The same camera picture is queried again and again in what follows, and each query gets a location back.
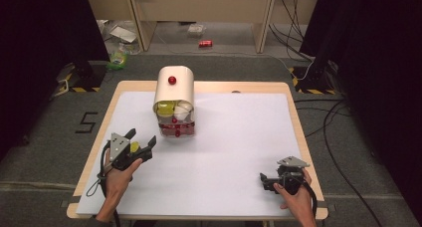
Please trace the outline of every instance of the yellow object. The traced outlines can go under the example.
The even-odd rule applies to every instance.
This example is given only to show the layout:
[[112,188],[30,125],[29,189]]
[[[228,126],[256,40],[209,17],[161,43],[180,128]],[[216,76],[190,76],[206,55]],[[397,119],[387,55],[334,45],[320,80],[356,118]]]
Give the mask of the yellow object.
[[134,141],[130,144],[130,152],[136,152],[139,149],[139,143]]
[[163,117],[174,114],[175,101],[160,101],[157,104],[157,114]]

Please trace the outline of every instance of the red ball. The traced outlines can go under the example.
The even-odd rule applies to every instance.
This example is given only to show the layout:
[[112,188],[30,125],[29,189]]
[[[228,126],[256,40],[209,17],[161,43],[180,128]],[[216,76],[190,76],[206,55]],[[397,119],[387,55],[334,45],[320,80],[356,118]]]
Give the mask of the red ball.
[[168,77],[168,84],[175,85],[176,84],[176,77],[174,77],[174,76]]

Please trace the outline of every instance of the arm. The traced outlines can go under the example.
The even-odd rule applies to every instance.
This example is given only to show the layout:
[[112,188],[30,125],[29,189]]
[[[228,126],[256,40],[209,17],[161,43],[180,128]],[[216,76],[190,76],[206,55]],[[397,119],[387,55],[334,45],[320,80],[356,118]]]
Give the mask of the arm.
[[[107,165],[109,160],[109,151],[105,154],[105,165]],[[127,190],[127,187],[130,183],[133,173],[139,168],[142,164],[142,159],[136,160],[124,171],[117,169],[111,169],[106,175],[106,197],[103,207],[101,208],[99,214],[96,216],[95,221],[93,218],[90,219],[88,227],[91,226],[107,226],[111,220],[112,214],[114,213],[115,208],[117,207],[120,199]]]
[[[310,174],[304,169],[305,180],[311,184]],[[304,186],[301,186],[298,193],[291,195],[282,185],[275,183],[274,188],[285,199],[285,203],[280,205],[281,209],[289,208],[295,218],[304,227],[317,226],[312,210],[311,195]]]

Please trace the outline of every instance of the white cylindrical container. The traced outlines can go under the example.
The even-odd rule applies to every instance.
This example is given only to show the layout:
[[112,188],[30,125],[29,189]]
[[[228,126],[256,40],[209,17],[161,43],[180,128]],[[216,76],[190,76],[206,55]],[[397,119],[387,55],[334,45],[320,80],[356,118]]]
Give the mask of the white cylindrical container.
[[187,67],[167,66],[160,70],[153,111],[163,136],[195,134],[193,81],[193,73]]

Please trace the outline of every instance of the wrist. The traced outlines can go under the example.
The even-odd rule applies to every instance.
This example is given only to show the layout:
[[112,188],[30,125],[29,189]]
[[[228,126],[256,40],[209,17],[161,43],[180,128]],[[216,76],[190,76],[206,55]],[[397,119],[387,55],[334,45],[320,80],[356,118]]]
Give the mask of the wrist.
[[304,226],[304,227],[316,227],[317,226],[317,222],[313,218],[301,220],[300,222],[301,222],[302,226]]
[[120,197],[118,195],[108,195],[96,219],[102,222],[109,222],[119,202]]

